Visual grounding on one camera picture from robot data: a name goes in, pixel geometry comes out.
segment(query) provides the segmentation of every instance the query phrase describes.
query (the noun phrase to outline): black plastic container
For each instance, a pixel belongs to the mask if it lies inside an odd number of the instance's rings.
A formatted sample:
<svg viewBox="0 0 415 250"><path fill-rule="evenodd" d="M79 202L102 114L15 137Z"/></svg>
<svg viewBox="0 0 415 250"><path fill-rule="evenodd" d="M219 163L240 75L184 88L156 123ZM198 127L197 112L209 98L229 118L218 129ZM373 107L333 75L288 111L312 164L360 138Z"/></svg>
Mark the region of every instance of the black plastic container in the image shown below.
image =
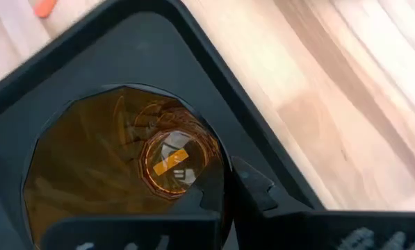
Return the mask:
<svg viewBox="0 0 415 250"><path fill-rule="evenodd" d="M126 83L182 98L216 132L227 157L322 208L182 3L106 1L0 82L0 249L32 246L22 188L44 125L83 93Z"/></svg>

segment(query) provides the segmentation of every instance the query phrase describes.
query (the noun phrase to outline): orange label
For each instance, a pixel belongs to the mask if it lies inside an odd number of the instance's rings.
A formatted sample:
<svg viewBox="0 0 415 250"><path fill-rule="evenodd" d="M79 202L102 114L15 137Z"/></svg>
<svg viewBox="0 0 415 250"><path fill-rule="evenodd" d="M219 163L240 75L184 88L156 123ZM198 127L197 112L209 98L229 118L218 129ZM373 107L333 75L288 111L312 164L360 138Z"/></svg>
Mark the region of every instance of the orange label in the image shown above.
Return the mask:
<svg viewBox="0 0 415 250"><path fill-rule="evenodd" d="M160 176L161 174L166 173L172 167L178 165L180 162L187 159L187 157L188 157L187 152L184 149L180 149L174 152L171 156L167 157L165 160L156 164L153 167L153 170L158 176Z"/></svg>

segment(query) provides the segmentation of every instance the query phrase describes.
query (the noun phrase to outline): light wood surface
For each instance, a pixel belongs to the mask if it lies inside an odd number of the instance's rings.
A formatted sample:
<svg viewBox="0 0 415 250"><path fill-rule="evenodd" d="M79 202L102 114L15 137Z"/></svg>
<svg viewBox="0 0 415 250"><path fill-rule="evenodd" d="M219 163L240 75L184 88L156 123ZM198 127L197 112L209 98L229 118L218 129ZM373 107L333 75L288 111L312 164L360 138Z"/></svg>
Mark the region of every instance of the light wood surface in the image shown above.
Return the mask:
<svg viewBox="0 0 415 250"><path fill-rule="evenodd" d="M0 0L0 79L101 0ZM184 0L332 209L415 208L415 0Z"/></svg>

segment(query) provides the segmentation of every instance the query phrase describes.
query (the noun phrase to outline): wood grain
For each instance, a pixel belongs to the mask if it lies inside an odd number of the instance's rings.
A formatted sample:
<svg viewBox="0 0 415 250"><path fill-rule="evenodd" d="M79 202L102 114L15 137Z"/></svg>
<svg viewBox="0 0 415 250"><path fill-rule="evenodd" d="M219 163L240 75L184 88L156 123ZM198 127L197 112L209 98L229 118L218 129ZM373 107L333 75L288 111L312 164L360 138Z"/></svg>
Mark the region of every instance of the wood grain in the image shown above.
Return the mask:
<svg viewBox="0 0 415 250"><path fill-rule="evenodd" d="M35 1L0 0L0 79L101 0ZM183 2L328 208L415 209L415 0Z"/></svg>

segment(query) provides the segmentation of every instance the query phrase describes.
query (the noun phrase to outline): black tray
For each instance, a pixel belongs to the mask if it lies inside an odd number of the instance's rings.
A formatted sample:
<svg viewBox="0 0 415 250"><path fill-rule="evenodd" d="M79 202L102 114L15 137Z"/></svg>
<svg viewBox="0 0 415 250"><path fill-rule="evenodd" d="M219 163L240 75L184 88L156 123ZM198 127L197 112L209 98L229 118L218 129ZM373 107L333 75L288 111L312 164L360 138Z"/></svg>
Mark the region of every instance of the black tray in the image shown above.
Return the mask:
<svg viewBox="0 0 415 250"><path fill-rule="evenodd" d="M106 1L0 82L0 249L32 246L22 186L44 125L88 90L124 83L182 98L229 157L243 158L292 197L322 208L182 3Z"/></svg>

